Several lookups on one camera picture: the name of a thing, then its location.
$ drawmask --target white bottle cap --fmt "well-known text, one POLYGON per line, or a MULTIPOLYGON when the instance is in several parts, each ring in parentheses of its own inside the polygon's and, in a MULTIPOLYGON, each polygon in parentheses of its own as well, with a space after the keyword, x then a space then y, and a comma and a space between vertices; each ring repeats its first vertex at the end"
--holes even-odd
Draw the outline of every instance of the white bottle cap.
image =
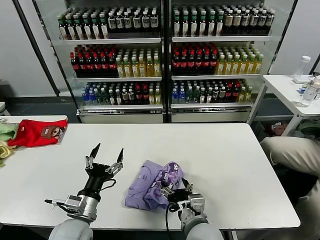
POLYGON ((311 57, 304 55, 304 56, 301 57, 301 60, 304 63, 309 63, 311 61, 311 57))

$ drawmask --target robotic arm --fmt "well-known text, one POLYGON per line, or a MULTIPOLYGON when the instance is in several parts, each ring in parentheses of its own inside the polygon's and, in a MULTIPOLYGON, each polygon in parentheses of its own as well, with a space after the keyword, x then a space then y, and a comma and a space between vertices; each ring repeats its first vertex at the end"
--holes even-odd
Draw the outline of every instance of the robotic arm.
MULTIPOLYGON (((186 240, 223 240, 219 229, 213 224, 209 224, 207 215, 204 213, 205 198, 200 193, 193 193, 193 185, 182 178, 185 188, 172 190, 163 187, 161 192, 168 200, 168 210, 178 211, 181 221, 181 231, 185 234, 186 240)), ((166 224, 168 229, 168 219, 166 212, 166 224)))

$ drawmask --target table leg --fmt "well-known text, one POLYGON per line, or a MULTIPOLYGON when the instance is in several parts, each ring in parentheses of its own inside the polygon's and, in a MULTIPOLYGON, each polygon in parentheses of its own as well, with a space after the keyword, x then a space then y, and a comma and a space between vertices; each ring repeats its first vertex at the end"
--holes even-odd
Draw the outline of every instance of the table leg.
POLYGON ((266 94, 267 89, 268 89, 268 87, 267 87, 265 81, 263 81, 263 85, 262 85, 262 87, 260 89, 258 97, 256 98, 256 100, 254 102, 254 105, 253 105, 253 108, 252 108, 252 110, 250 112, 249 118, 246 121, 247 124, 251 125, 252 122, 254 121, 254 119, 255 119, 255 117, 257 115, 258 108, 259 108, 262 100, 264 99, 264 96, 266 94))
POLYGON ((299 114, 295 114, 281 136, 282 137, 289 136, 292 133, 292 131, 294 131, 297 128, 297 126, 299 125, 299 123, 303 118, 304 118, 303 116, 300 116, 299 114))

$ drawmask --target person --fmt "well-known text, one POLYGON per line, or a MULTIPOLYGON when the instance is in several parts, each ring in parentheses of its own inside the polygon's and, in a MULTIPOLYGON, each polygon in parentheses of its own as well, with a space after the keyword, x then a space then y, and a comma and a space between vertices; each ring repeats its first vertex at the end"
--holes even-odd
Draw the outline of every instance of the person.
POLYGON ((320 239, 320 141, 276 136, 266 137, 260 144, 272 166, 280 164, 291 170, 315 176, 315 184, 311 190, 300 197, 295 205, 301 225, 297 228, 274 231, 264 237, 264 240, 320 239))

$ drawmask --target green cloth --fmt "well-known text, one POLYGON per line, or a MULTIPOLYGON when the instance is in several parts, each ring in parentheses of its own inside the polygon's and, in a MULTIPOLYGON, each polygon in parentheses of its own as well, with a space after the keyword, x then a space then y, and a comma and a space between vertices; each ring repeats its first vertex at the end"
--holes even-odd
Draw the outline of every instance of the green cloth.
POLYGON ((0 123, 0 141, 15 139, 19 123, 0 123))

